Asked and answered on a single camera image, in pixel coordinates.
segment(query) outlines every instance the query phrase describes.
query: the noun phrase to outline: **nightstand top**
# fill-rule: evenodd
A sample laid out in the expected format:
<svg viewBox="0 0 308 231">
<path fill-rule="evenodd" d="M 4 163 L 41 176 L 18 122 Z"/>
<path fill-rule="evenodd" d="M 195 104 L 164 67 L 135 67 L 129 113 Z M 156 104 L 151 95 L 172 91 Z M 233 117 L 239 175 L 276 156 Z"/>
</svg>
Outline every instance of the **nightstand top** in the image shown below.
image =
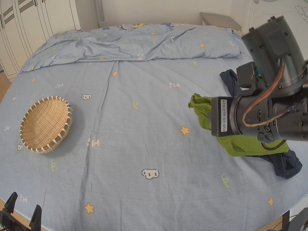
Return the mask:
<svg viewBox="0 0 308 231">
<path fill-rule="evenodd" d="M 207 26 L 232 28 L 239 31 L 242 29 L 242 27 L 229 16 L 214 13 L 200 13 L 200 15 Z"/>
</svg>

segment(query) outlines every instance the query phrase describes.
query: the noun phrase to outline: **wooden floor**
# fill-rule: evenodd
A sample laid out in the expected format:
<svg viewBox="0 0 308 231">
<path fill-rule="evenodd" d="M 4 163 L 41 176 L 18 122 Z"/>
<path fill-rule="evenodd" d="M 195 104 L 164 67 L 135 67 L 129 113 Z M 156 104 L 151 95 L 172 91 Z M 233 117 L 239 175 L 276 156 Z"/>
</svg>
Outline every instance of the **wooden floor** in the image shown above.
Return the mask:
<svg viewBox="0 0 308 231">
<path fill-rule="evenodd" d="M 6 94 L 7 90 L 9 89 L 11 83 L 10 81 L 7 79 L 5 73 L 1 73 L 0 74 L 0 103 L 4 97 L 4 95 Z M 2 201 L 0 199 L 0 210 L 2 210 L 2 208 L 4 207 L 4 201 Z M 30 221 L 26 218 L 24 218 L 22 215 L 18 214 L 16 211 L 14 211 L 13 216 L 19 220 L 21 223 L 23 223 L 25 226 L 29 227 L 29 223 Z M 277 220 L 273 221 L 272 223 L 270 223 L 269 225 L 266 225 L 265 227 L 258 229 L 257 231 L 267 231 L 269 229 L 273 229 L 279 222 L 282 221 L 282 217 L 278 218 Z M 282 228 L 282 224 L 279 224 L 275 230 L 280 230 Z"/>
</svg>

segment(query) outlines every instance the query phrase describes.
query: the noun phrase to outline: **basket rim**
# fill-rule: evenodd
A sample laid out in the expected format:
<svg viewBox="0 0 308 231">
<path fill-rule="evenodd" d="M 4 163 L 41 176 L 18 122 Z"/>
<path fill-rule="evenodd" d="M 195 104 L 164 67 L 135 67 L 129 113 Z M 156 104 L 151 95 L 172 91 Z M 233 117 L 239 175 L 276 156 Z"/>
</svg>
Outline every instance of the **basket rim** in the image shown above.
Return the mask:
<svg viewBox="0 0 308 231">
<path fill-rule="evenodd" d="M 49 142 L 47 145 L 44 145 L 41 148 L 31 148 L 27 145 L 27 143 L 25 142 L 25 139 L 23 137 L 23 124 L 25 123 L 26 119 L 30 116 L 30 113 L 33 112 L 33 109 L 39 105 L 41 105 L 41 102 L 45 102 L 47 100 L 58 100 L 63 102 L 66 107 L 67 107 L 67 120 L 66 123 L 64 125 L 64 127 L 62 128 L 61 132 L 51 141 Z M 69 127 L 71 125 L 71 120 L 72 120 L 72 112 L 71 112 L 71 106 L 70 104 L 67 102 L 67 100 L 65 100 L 62 97 L 59 96 L 49 96 L 46 98 L 42 98 L 39 101 L 37 101 L 36 103 L 34 103 L 30 109 L 26 112 L 26 114 L 24 115 L 22 121 L 21 121 L 21 125 L 20 125 L 20 139 L 22 141 L 22 143 L 24 144 L 24 146 L 36 153 L 42 153 L 42 152 L 46 152 L 46 151 L 50 151 L 52 150 L 53 147 L 57 146 L 58 142 L 66 136 L 66 133 L 69 130 Z"/>
</svg>

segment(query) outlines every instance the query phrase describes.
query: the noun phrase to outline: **wicker basket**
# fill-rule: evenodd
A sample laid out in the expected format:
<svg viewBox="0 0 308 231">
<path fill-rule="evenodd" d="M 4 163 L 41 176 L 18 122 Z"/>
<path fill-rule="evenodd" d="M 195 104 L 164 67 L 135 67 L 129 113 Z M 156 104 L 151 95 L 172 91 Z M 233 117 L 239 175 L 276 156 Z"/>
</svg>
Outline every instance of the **wicker basket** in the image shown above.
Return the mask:
<svg viewBox="0 0 308 231">
<path fill-rule="evenodd" d="M 71 125 L 71 107 L 64 98 L 43 98 L 33 104 L 23 117 L 20 138 L 27 149 L 48 153 L 66 137 Z"/>
</svg>

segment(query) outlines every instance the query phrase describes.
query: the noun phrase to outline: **pile of clothes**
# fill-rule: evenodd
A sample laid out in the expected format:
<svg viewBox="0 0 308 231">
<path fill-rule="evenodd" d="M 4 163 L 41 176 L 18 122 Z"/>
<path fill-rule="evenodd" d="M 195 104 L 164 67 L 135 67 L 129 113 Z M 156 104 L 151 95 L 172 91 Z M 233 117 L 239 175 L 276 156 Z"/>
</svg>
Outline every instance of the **pile of clothes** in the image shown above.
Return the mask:
<svg viewBox="0 0 308 231">
<path fill-rule="evenodd" d="M 237 96 L 241 88 L 238 87 L 237 75 L 233 70 L 227 70 L 220 74 L 223 82 L 228 87 L 231 96 Z M 200 94 L 194 94 L 188 103 L 189 108 L 193 108 L 199 118 L 199 124 L 202 128 L 211 130 L 212 123 L 208 120 L 208 113 L 211 111 L 211 97 L 203 97 Z M 231 156 L 253 156 L 260 157 L 273 164 L 275 173 L 285 179 L 296 175 L 301 169 L 302 164 L 296 157 L 294 151 L 291 151 L 287 143 L 282 144 L 275 150 L 266 150 L 256 137 L 244 135 L 233 135 L 229 137 L 216 137 L 218 142 L 226 149 Z M 281 140 L 266 144 L 267 147 L 279 145 Z"/>
</svg>

